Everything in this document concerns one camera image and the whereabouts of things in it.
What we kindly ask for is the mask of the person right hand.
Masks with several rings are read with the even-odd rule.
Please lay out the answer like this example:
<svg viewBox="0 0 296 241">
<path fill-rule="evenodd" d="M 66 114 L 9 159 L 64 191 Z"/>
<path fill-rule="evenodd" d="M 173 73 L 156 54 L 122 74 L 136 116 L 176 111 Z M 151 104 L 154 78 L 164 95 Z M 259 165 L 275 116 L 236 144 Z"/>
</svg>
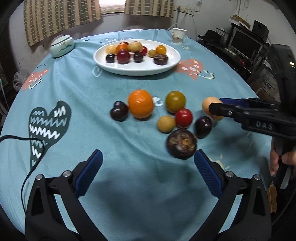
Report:
<svg viewBox="0 0 296 241">
<path fill-rule="evenodd" d="M 271 176 L 274 176 L 279 169 L 279 155 L 275 150 L 275 140 L 274 138 L 271 141 L 271 150 L 269 154 L 269 172 Z M 296 164 L 296 153 L 295 151 L 291 151 L 282 155 L 281 160 L 286 165 L 295 166 Z"/>
</svg>

